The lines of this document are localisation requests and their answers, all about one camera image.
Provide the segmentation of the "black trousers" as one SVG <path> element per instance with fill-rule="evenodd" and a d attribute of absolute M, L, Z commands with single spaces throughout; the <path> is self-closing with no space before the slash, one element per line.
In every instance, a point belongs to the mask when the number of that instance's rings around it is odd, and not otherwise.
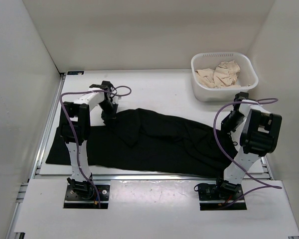
<path fill-rule="evenodd" d="M 222 147 L 235 157 L 230 135 L 216 131 Z M 212 127 L 146 109 L 125 110 L 116 114 L 115 122 L 91 127 L 87 160 L 108 168 L 205 178 L 222 175 L 231 162 L 219 149 Z"/>

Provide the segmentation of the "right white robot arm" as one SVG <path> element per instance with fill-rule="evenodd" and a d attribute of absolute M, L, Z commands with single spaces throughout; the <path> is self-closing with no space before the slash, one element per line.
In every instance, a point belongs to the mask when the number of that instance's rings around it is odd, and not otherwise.
<path fill-rule="evenodd" d="M 276 149 L 283 118 L 265 110 L 263 105 L 277 101 L 274 98 L 252 100 L 248 93 L 240 92 L 235 95 L 232 103 L 226 104 L 216 113 L 213 122 L 214 137 L 221 152 L 231 161 L 224 170 L 223 177 L 214 186 L 214 194 L 219 199 L 235 196 L 250 167 Z M 222 147 L 216 131 L 220 112 L 230 105 L 233 109 L 221 122 L 221 132 L 234 133 L 239 126 L 243 126 L 239 136 L 240 147 L 235 157 L 230 156 Z"/>

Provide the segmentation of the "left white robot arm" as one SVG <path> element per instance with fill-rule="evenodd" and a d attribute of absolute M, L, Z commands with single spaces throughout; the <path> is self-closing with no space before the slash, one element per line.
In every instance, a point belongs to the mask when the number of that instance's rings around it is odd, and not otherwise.
<path fill-rule="evenodd" d="M 87 161 L 87 140 L 91 132 L 90 112 L 99 106 L 101 119 L 113 122 L 118 109 L 117 90 L 109 81 L 92 84 L 89 90 L 72 102 L 63 101 L 60 96 L 61 113 L 59 134 L 70 155 L 72 176 L 67 179 L 71 190 L 83 200 L 100 202 L 100 195 L 93 183 L 92 172 Z"/>

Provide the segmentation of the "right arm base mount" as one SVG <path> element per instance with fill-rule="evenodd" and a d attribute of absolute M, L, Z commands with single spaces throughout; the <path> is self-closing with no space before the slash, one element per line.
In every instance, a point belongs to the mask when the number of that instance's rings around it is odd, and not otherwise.
<path fill-rule="evenodd" d="M 214 184 L 195 185 L 194 191 L 198 193 L 201 211 L 247 210 L 240 184 L 217 179 Z"/>

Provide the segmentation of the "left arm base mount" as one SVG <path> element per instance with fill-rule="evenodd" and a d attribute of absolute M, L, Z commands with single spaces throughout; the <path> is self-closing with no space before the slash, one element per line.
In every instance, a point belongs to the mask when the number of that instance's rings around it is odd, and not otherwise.
<path fill-rule="evenodd" d="M 95 185 L 88 182 L 75 183 L 67 178 L 67 189 L 64 197 L 65 209 L 108 209 L 110 185 Z"/>

